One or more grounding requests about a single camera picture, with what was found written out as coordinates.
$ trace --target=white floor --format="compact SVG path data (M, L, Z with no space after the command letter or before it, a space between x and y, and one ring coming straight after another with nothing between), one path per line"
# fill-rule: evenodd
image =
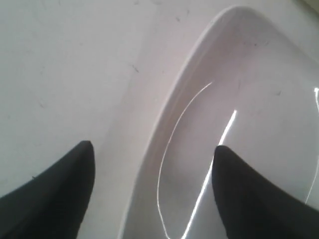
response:
M319 62L318 18L296 0L2 0L0 195L90 139L97 181L79 238L116 238L144 154L134 149L148 140L200 33L232 4L261 11ZM135 130L113 140L106 135L128 88ZM142 93L152 100L143 105ZM141 122L145 133L136 134ZM128 156L136 159L129 167Z

